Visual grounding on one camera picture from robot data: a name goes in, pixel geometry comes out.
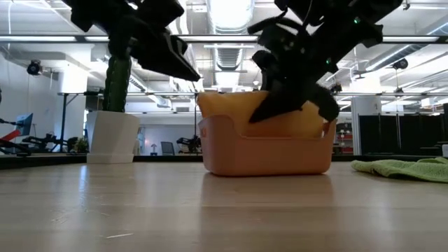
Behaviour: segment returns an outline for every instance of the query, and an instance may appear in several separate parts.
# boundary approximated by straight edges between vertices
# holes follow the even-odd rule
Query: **green cloth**
[[[391,179],[416,179],[448,183],[448,160],[443,157],[423,159],[418,162],[379,160],[374,162],[353,161],[351,167]]]

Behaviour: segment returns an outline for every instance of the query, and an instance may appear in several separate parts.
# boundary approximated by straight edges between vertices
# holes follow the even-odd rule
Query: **orange plastic basket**
[[[246,137],[231,118],[214,115],[199,123],[204,165],[220,176],[322,174],[330,168],[336,121],[320,139]]]

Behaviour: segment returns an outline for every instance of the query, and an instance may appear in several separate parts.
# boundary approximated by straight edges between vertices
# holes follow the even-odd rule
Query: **white vase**
[[[88,164],[127,164],[134,159],[140,119],[133,115],[96,111],[87,115]]]

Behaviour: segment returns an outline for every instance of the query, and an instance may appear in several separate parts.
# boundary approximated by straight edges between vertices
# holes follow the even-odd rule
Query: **wooden table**
[[[219,178],[200,163],[0,171],[2,251],[448,251],[448,185]]]

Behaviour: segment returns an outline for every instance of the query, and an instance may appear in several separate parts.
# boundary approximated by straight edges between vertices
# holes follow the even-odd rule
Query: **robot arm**
[[[116,57],[130,54],[144,69],[187,81],[200,79],[182,57],[186,42],[165,28],[184,12],[177,0],[63,1],[71,7],[71,21],[84,32],[97,25],[108,34],[109,51]]]
[[[343,56],[362,43],[371,47],[382,42],[382,26],[376,22],[401,5],[401,0],[275,0],[283,14],[248,28],[250,34],[261,32],[261,50],[253,61],[272,81],[269,94],[255,110],[251,122],[300,110],[306,101],[319,107],[328,121],[336,119],[339,106],[331,92],[316,82],[326,73],[335,73]],[[284,15],[292,10],[298,24]],[[290,33],[279,25],[293,28]],[[320,27],[309,34],[308,25]]]

